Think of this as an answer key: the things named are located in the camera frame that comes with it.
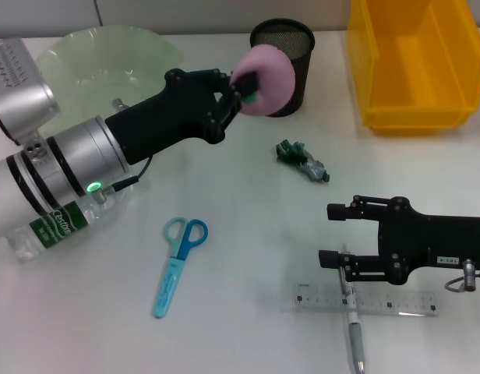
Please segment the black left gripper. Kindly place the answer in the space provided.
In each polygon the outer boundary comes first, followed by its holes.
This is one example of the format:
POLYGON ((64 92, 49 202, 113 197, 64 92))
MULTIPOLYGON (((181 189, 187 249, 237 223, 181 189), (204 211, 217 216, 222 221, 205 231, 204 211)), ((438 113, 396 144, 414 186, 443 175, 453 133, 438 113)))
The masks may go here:
POLYGON ((244 99, 252 97, 259 85, 255 72, 231 81, 219 69, 172 69, 164 78, 160 93, 105 120, 128 164, 189 138, 221 142, 244 99))

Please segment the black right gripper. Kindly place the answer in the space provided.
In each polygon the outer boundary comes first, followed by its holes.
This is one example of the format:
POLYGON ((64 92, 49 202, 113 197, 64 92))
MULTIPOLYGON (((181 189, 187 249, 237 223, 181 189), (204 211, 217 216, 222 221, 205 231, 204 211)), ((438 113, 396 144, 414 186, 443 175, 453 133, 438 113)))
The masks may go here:
POLYGON ((341 270, 347 282, 386 281, 403 285, 421 267, 480 271, 480 217, 428 215, 401 196, 354 196, 348 206, 329 203, 329 221, 378 221, 377 256, 319 250, 322 268, 341 270))

